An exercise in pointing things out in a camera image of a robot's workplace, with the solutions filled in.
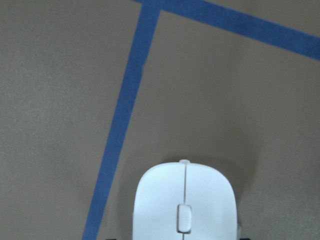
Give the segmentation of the white computer mouse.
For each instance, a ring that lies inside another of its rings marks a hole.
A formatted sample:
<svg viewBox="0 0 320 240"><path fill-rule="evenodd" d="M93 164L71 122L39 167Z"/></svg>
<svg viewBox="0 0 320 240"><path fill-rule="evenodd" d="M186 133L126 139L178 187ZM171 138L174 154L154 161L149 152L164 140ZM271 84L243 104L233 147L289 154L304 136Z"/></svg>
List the white computer mouse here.
<svg viewBox="0 0 320 240"><path fill-rule="evenodd" d="M189 160L156 165L137 185L134 240L238 240L234 190L218 170Z"/></svg>

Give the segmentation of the blue tape line lengthwise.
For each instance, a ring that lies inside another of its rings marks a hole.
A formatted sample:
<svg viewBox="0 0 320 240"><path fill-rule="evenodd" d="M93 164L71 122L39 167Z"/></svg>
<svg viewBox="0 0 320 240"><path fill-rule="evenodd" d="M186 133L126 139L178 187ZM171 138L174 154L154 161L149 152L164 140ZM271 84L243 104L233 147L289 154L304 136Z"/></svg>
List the blue tape line lengthwise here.
<svg viewBox="0 0 320 240"><path fill-rule="evenodd" d="M128 61L81 237L83 240L95 240L98 237L162 5L161 0L141 2Z"/></svg>

